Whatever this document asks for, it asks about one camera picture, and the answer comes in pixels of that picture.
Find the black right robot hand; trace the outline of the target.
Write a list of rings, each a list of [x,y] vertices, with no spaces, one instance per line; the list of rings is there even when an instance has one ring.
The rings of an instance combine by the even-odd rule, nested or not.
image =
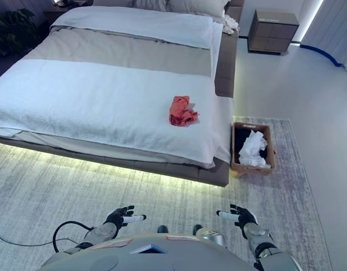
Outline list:
[[[237,206],[235,204],[230,204],[230,211],[217,210],[216,215],[233,221],[236,226],[244,226],[247,223],[257,224],[257,220],[254,214],[252,214],[248,209]]]

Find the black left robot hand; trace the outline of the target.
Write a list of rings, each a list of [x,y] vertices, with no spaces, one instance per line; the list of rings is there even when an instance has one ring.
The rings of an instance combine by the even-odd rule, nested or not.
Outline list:
[[[134,215],[134,206],[122,207],[109,214],[105,223],[113,223],[118,229],[133,222],[141,222],[146,219],[146,215]]]

